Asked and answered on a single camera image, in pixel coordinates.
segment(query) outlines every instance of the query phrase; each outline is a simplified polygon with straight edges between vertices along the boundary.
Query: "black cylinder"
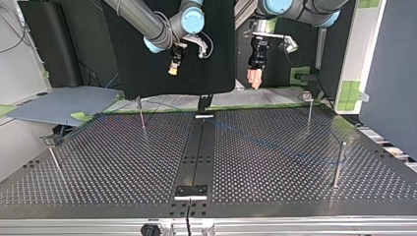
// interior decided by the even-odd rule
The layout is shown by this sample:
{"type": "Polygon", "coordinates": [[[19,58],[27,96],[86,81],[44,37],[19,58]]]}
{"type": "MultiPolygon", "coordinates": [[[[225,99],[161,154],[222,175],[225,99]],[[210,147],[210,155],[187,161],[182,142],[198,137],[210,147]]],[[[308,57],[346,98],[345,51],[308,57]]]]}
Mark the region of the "black cylinder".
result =
{"type": "Polygon", "coordinates": [[[61,6],[27,1],[20,1],[19,5],[52,87],[81,86],[80,67],[61,6]]]}

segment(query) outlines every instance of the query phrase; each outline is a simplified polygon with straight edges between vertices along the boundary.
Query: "blue cable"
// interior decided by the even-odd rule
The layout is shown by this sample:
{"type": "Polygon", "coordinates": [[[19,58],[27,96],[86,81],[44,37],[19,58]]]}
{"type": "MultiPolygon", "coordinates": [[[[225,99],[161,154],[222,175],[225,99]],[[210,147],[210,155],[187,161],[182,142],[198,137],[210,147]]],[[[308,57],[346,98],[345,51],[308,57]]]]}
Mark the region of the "blue cable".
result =
{"type": "MultiPolygon", "coordinates": [[[[164,103],[161,103],[161,102],[149,101],[149,100],[144,100],[144,102],[163,105],[163,106],[166,106],[166,107],[170,107],[170,108],[176,109],[176,110],[178,110],[178,111],[180,111],[182,113],[189,114],[188,112],[185,112],[185,111],[183,111],[182,109],[180,109],[178,107],[171,106],[171,105],[168,105],[168,104],[164,104],[164,103]]],[[[231,126],[231,125],[228,125],[228,124],[225,124],[225,123],[222,123],[222,122],[219,122],[219,121],[212,121],[212,120],[209,120],[209,119],[204,119],[204,120],[205,121],[208,121],[208,122],[211,122],[214,125],[219,126],[221,128],[229,129],[229,130],[231,130],[233,132],[239,133],[243,138],[245,138],[245,139],[247,139],[247,140],[249,140],[249,141],[251,141],[253,143],[256,143],[259,146],[262,146],[262,147],[265,147],[265,148],[278,149],[279,151],[283,152],[284,154],[288,154],[288,155],[294,155],[295,154],[295,157],[297,157],[297,158],[300,158],[300,157],[301,158],[310,158],[310,156],[308,156],[306,154],[303,154],[303,153],[297,153],[296,151],[291,150],[290,148],[279,147],[277,144],[272,143],[272,142],[269,142],[269,141],[260,141],[260,140],[258,140],[256,138],[254,138],[252,135],[247,134],[245,131],[240,130],[240,129],[237,129],[237,128],[231,126]]],[[[340,143],[340,141],[338,140],[337,136],[333,132],[331,132],[331,134],[336,138],[337,142],[340,143]]],[[[341,161],[341,163],[345,163],[346,160],[347,160],[347,158],[345,156],[345,158],[343,158],[343,161],[341,161]]],[[[336,165],[337,164],[337,161],[317,160],[317,162],[321,162],[321,163],[325,163],[325,164],[330,164],[330,165],[336,165]]]]}

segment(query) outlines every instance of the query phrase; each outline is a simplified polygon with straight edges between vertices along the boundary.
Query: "metal bracket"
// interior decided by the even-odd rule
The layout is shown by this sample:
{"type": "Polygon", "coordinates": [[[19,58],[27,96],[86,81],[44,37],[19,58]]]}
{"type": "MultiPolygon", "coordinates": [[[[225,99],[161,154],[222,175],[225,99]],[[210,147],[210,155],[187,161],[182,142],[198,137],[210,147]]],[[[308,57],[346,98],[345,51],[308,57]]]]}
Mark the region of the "metal bracket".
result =
{"type": "Polygon", "coordinates": [[[368,102],[369,101],[369,96],[366,94],[366,93],[364,93],[364,92],[360,92],[359,93],[359,99],[361,100],[361,101],[365,101],[365,102],[368,102]]]}
{"type": "Polygon", "coordinates": [[[213,94],[201,95],[199,99],[199,110],[196,115],[196,119],[208,119],[212,118],[213,115],[207,112],[207,108],[211,106],[213,94]]]}
{"type": "Polygon", "coordinates": [[[175,201],[206,201],[208,199],[208,186],[178,186],[175,190],[175,201]]]}

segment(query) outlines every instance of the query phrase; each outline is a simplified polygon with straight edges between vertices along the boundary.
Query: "black cloth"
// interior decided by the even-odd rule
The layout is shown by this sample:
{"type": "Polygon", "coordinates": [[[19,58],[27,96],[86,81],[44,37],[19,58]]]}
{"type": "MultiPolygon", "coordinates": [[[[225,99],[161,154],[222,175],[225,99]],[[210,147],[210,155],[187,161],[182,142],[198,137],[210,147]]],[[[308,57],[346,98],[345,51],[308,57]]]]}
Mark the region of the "black cloth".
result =
{"type": "MultiPolygon", "coordinates": [[[[146,0],[153,11],[169,19],[179,11],[181,0],[146,0]]],[[[234,2],[205,1],[204,32],[214,41],[209,59],[198,57],[199,47],[188,43],[178,76],[169,75],[170,51],[153,54],[144,44],[143,35],[102,2],[107,25],[127,98],[159,94],[192,94],[228,92],[235,86],[234,2]]]]}

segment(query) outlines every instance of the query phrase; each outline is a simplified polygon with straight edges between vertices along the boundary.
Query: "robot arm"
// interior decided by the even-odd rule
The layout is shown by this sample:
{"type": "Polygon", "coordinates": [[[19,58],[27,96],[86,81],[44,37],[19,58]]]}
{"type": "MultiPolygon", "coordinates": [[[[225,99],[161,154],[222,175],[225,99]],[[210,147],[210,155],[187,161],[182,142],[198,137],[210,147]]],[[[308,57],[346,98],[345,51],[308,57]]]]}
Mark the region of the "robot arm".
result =
{"type": "Polygon", "coordinates": [[[171,19],[153,12],[144,0],[105,0],[119,16],[144,35],[144,42],[153,53],[171,48],[188,34],[196,34],[205,26],[202,11],[204,0],[182,0],[180,11],[171,19]]]}
{"type": "MultiPolygon", "coordinates": [[[[248,79],[257,89],[262,82],[262,72],[267,65],[269,39],[282,38],[281,47],[286,53],[298,49],[289,35],[274,34],[277,18],[311,24],[315,27],[330,27],[338,18],[340,8],[349,0],[259,0],[252,28],[253,54],[249,58],[248,79]]],[[[204,0],[182,0],[179,12],[167,19],[160,12],[153,12],[144,0],[105,0],[119,16],[144,35],[144,42],[153,53],[171,50],[172,61],[169,73],[177,74],[184,58],[185,39],[200,46],[200,58],[208,58],[207,44],[197,36],[205,26],[202,11],[204,0]]]]}
{"type": "Polygon", "coordinates": [[[252,24],[252,56],[249,58],[248,81],[258,89],[262,73],[267,66],[267,53],[271,37],[282,38],[280,47],[285,53],[298,49],[289,35],[274,34],[277,18],[328,28],[337,20],[340,9],[349,0],[259,0],[252,24]]]}

